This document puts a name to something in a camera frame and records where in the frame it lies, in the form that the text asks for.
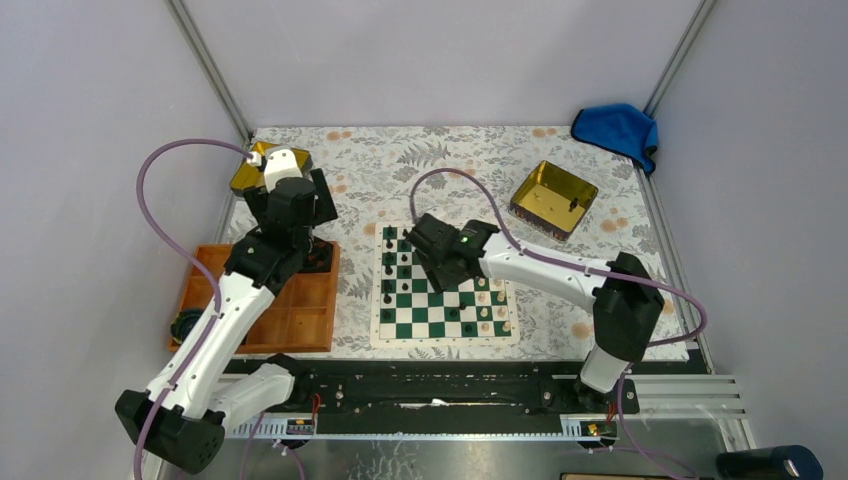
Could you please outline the gold tin with chess pieces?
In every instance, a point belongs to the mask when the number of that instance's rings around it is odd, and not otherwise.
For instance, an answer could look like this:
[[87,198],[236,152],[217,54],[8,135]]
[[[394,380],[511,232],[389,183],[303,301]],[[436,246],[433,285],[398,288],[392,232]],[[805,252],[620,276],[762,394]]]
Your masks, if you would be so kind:
[[548,162],[540,162],[510,199],[510,214],[565,242],[594,203],[599,189]]

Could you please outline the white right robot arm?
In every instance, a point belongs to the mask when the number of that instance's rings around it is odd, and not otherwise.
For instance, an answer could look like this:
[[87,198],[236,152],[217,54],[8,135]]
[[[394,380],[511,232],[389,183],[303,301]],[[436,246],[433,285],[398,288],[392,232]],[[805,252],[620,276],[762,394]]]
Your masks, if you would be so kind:
[[643,359],[665,306],[658,283],[631,254],[581,260],[520,243],[490,223],[470,220],[458,228],[430,214],[403,238],[438,293],[471,279],[500,279],[555,295],[590,314],[595,345],[573,386],[575,402],[589,412],[607,405],[621,375]]

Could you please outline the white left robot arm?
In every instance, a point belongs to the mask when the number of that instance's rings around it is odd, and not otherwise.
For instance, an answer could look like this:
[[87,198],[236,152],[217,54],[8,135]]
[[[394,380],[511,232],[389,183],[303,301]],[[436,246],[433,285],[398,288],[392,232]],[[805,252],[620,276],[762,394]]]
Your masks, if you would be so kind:
[[221,392],[215,388],[251,327],[307,265],[315,244],[314,228],[337,217],[322,171],[305,171],[296,151],[276,146],[263,153],[246,153],[246,163],[257,168],[264,181],[263,186],[243,193],[257,225],[233,245],[223,273],[214,278],[164,232],[146,205],[147,171],[154,160],[178,145],[160,147],[142,164],[137,201],[155,233],[201,272],[213,294],[160,373],[144,390],[124,391],[115,404],[135,445],[133,475],[137,479],[143,476],[146,454],[197,474],[211,463],[235,428],[272,406],[296,411],[307,404],[308,381],[284,367],[280,356]]

